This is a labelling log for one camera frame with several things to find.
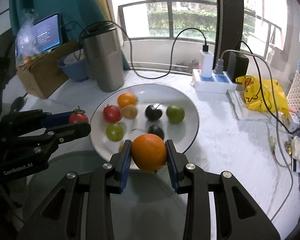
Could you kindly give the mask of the yellow brown kiwi fruit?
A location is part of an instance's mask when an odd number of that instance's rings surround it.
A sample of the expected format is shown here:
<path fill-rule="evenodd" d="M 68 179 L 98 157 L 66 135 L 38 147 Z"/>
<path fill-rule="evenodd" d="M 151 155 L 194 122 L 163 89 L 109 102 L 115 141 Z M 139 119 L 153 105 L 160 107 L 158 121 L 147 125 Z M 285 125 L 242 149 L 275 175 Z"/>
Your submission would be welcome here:
<path fill-rule="evenodd" d="M 126 105 L 121 109 L 121 115 L 126 119 L 135 119 L 138 115 L 138 109 L 135 105 Z"/>

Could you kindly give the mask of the large orange back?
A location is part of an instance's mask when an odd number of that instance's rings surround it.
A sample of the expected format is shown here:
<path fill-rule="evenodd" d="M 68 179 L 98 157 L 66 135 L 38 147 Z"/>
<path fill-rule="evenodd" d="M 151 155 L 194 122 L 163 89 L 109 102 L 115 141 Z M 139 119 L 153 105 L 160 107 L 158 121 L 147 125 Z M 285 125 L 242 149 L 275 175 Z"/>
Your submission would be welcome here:
<path fill-rule="evenodd" d="M 128 105 L 136 105 L 138 97 L 132 93 L 123 93 L 117 98 L 117 104 L 120 108 L 124 108 Z"/>

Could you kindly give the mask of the dark plum with stem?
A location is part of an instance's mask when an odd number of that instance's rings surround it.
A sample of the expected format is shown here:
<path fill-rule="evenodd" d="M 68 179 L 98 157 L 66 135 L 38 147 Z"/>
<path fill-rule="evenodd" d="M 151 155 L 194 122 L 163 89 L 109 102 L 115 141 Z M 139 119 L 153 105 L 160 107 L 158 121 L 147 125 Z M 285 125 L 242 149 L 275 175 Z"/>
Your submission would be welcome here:
<path fill-rule="evenodd" d="M 158 121 L 162 117 L 162 110 L 154 107 L 154 105 L 148 105 L 145 110 L 145 116 L 148 121 Z"/>

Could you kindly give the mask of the round grey glass mat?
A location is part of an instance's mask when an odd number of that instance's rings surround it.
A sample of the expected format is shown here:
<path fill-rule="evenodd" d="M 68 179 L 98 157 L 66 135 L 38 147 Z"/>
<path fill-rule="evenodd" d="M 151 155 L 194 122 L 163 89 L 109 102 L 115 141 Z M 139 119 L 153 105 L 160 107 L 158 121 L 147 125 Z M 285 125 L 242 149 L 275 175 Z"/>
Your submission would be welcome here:
<path fill-rule="evenodd" d="M 84 174 L 104 164 L 95 151 L 76 151 L 55 156 L 49 168 L 32 176 L 22 210 L 27 220 L 67 172 Z M 157 173 L 130 171 L 122 194 L 111 195 L 115 239 L 182 239 L 186 195 L 172 189 L 166 167 Z"/>

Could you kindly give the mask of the white oval serving plate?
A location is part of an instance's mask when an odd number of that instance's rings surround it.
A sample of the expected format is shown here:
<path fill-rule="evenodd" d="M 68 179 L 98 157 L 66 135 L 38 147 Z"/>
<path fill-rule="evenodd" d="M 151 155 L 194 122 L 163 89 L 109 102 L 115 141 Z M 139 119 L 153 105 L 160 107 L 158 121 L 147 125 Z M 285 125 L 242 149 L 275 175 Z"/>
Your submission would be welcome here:
<path fill-rule="evenodd" d="M 138 98 L 136 105 L 138 114 L 135 119 L 122 118 L 119 124 L 122 126 L 124 136 L 122 140 L 113 142 L 106 135 L 109 123 L 103 117 L 103 109 L 108 105 L 116 105 L 119 95 L 132 93 Z M 162 110 L 162 117 L 151 122 L 145 115 L 146 107 L 154 105 Z M 179 124 L 172 124 L 166 115 L 166 108 L 176 105 L 184 109 L 185 118 Z M 158 125 L 164 133 L 164 139 L 171 139 L 175 148 L 180 153 L 185 153 L 193 144 L 199 130 L 199 114 L 194 103 L 181 91 L 159 84 L 134 85 L 121 89 L 104 99 L 94 111 L 90 119 L 90 141 L 94 150 L 106 161 L 111 159 L 114 153 L 119 151 L 120 145 L 125 140 L 133 141 L 136 137 L 145 133 L 151 125 Z"/>

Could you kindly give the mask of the clear plastic fruit bag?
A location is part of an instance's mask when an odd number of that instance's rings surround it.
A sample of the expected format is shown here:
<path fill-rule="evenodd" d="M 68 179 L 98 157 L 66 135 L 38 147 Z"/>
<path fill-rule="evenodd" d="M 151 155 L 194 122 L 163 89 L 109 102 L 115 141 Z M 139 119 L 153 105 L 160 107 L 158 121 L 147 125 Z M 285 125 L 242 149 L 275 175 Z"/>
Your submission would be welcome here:
<path fill-rule="evenodd" d="M 39 49 L 37 34 L 34 33 L 34 20 L 37 14 L 34 10 L 24 10 L 21 27 L 17 33 L 15 48 L 16 70 L 27 70 L 46 55 Z"/>

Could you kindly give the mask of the green tomato back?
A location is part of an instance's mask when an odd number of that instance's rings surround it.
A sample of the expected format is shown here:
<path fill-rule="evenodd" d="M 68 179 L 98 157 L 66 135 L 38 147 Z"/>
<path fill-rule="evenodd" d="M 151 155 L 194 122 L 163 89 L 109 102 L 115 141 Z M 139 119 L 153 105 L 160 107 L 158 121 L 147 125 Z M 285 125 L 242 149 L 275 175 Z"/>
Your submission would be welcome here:
<path fill-rule="evenodd" d="M 179 124 L 185 118 L 185 111 L 183 107 L 177 105 L 169 105 L 166 108 L 166 115 L 172 124 Z"/>

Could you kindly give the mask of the black power adapter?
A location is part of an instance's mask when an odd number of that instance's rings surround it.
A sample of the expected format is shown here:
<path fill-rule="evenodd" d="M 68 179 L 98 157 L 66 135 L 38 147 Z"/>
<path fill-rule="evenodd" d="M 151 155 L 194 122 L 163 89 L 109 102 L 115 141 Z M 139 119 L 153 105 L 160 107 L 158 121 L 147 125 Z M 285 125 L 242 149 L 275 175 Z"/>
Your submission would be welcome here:
<path fill-rule="evenodd" d="M 236 79 L 241 76 L 245 76 L 249 66 L 249 59 L 241 54 L 236 52 L 230 52 L 229 62 L 227 68 L 227 75 L 229 79 L 236 83 Z"/>

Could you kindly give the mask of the small dark plum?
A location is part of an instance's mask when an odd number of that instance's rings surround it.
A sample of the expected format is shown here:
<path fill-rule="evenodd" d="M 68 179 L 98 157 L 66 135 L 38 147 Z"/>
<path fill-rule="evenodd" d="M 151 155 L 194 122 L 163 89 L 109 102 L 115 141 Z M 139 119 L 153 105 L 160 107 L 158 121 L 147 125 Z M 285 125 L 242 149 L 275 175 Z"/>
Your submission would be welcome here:
<path fill-rule="evenodd" d="M 162 140 L 165 138 L 165 134 L 163 130 L 158 125 L 151 125 L 147 131 L 149 134 L 154 134 L 158 137 L 160 137 Z"/>

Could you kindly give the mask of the green tomato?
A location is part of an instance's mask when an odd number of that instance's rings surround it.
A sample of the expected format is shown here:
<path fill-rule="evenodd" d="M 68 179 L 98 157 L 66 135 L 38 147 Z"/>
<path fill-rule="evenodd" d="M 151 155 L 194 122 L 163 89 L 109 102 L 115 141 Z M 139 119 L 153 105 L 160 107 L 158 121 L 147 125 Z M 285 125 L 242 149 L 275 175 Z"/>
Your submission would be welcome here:
<path fill-rule="evenodd" d="M 125 135 L 124 127 L 122 124 L 109 124 L 106 127 L 106 136 L 112 142 L 118 142 L 123 139 Z"/>
<path fill-rule="evenodd" d="M 166 108 L 166 115 L 172 124 L 179 124 L 185 118 L 185 111 L 183 107 L 177 105 L 169 105 Z"/>

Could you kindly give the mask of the green tomato front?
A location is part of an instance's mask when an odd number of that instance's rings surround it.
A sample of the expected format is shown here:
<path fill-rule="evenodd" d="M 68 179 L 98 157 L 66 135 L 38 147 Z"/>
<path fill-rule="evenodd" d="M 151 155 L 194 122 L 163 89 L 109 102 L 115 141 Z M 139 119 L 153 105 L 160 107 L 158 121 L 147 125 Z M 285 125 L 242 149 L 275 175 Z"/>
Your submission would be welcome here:
<path fill-rule="evenodd" d="M 125 135 L 124 127 L 122 124 L 109 124 L 106 127 L 106 136 L 112 142 L 118 142 L 123 139 Z"/>

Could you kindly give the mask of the large orange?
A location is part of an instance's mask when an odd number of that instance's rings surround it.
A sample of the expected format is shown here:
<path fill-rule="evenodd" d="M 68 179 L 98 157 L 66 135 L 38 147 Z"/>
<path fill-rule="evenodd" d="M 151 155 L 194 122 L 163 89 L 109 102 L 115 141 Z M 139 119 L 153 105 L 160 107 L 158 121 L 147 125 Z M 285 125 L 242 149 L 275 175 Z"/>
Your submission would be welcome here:
<path fill-rule="evenodd" d="M 124 108 L 128 105 L 136 105 L 138 97 L 132 93 L 123 93 L 117 98 L 117 104 L 120 108 Z"/>
<path fill-rule="evenodd" d="M 136 166 L 143 172 L 155 172 L 167 162 L 167 150 L 163 140 L 154 134 L 138 136 L 131 145 L 131 155 Z"/>

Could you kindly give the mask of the red tomato small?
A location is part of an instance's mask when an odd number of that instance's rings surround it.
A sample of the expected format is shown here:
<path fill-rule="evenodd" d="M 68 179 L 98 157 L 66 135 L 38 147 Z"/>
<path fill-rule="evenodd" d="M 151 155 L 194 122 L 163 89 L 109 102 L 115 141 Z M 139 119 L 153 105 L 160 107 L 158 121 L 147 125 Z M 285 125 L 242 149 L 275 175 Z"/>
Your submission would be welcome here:
<path fill-rule="evenodd" d="M 103 118 L 109 123 L 117 123 L 122 119 L 119 107 L 108 105 L 103 109 Z"/>

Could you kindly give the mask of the red tomato with stem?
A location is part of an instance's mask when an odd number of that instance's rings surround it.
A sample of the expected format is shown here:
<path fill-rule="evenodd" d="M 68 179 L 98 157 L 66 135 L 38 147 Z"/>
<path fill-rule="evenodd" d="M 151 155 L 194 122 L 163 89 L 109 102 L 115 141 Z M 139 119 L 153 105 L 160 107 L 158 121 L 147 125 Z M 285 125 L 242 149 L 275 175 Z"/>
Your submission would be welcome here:
<path fill-rule="evenodd" d="M 74 124 L 77 122 L 89 122 L 88 117 L 85 114 L 85 111 L 82 110 L 79 106 L 73 110 L 73 112 L 71 113 L 70 117 L 69 117 L 69 123 L 70 124 Z"/>

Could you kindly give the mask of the large orange front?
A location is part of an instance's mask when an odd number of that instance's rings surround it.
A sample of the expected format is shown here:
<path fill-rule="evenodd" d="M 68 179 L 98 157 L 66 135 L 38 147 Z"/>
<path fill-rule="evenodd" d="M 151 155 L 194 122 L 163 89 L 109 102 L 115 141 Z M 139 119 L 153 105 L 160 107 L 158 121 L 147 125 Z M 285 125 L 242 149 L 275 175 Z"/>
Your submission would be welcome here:
<path fill-rule="evenodd" d="M 131 145 L 131 155 L 136 166 L 143 172 L 155 172 L 167 162 L 167 150 L 163 140 L 154 134 L 138 136 Z"/>

